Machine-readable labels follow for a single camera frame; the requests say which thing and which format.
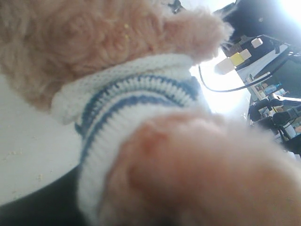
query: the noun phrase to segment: dog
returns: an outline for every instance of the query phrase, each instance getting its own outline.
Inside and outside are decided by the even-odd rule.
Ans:
[[[301,166],[210,113],[189,73],[231,33],[206,9],[155,0],[0,1],[11,88],[82,136],[88,225],[301,225]]]

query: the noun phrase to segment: dog sweater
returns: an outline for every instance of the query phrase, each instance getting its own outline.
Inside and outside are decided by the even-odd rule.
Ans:
[[[82,137],[78,204],[98,225],[105,177],[120,145],[152,117],[201,106],[209,111],[186,55],[140,58],[65,85],[53,99],[52,114],[75,122]]]

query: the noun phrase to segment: dog ear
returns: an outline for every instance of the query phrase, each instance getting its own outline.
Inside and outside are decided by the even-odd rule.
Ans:
[[[167,39],[176,51],[193,58],[195,63],[211,59],[221,44],[229,40],[233,29],[221,16],[213,15],[205,8],[183,10],[165,21]]]

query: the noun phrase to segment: black cable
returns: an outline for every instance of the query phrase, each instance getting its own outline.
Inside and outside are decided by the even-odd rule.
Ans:
[[[288,126],[284,127],[284,129],[290,127],[295,121],[296,121],[296,119],[292,120]]]
[[[271,74],[268,74],[267,76],[264,76],[263,78],[261,78],[261,79],[259,79],[259,80],[257,80],[257,81],[251,82],[250,84],[247,84],[247,85],[242,86],[242,87],[238,87],[238,88],[235,88],[235,89],[229,89],[229,90],[215,90],[215,89],[209,88],[209,87],[205,84],[204,79],[203,79],[203,76],[202,76],[202,72],[201,72],[201,67],[200,67],[200,65],[198,66],[198,73],[199,73],[199,76],[200,76],[201,81],[202,81],[202,83],[204,84],[204,86],[205,86],[208,90],[210,90],[210,91],[212,91],[212,92],[216,92],[216,93],[230,93],[230,92],[238,91],[238,90],[241,90],[241,89],[246,89],[246,88],[248,88],[248,87],[250,87],[250,86],[257,85],[258,83],[261,83],[263,80],[267,79],[268,77],[271,77]]]
[[[266,75],[266,76],[264,76],[263,78],[261,78],[261,79],[259,79],[259,80],[257,80],[257,81],[254,81],[254,82],[251,82],[250,84],[247,84],[247,85],[245,85],[245,86],[242,86],[242,87],[238,87],[238,88],[235,88],[235,89],[229,89],[229,90],[215,90],[215,89],[211,89],[211,88],[209,88],[206,84],[205,84],[205,82],[204,82],[204,79],[203,79],[203,76],[202,76],[202,72],[201,72],[201,66],[199,65],[198,66],[198,73],[199,73],[199,76],[200,76],[200,78],[201,78],[201,81],[202,81],[202,83],[204,84],[204,86],[208,89],[208,90],[210,90],[210,91],[212,91],[212,92],[216,92],[216,93],[230,93],[230,92],[234,92],[234,91],[238,91],[238,90],[241,90],[241,89],[246,89],[246,88],[249,88],[250,86],[254,86],[254,85],[257,85],[257,84],[259,84],[259,83],[261,83],[263,80],[266,80],[267,78],[269,78],[269,77],[272,77],[273,76],[273,74],[276,72],[276,71],[278,71],[287,61],[289,60],[289,58],[286,58],[284,61],[282,61],[270,74],[268,74],[268,75]]]

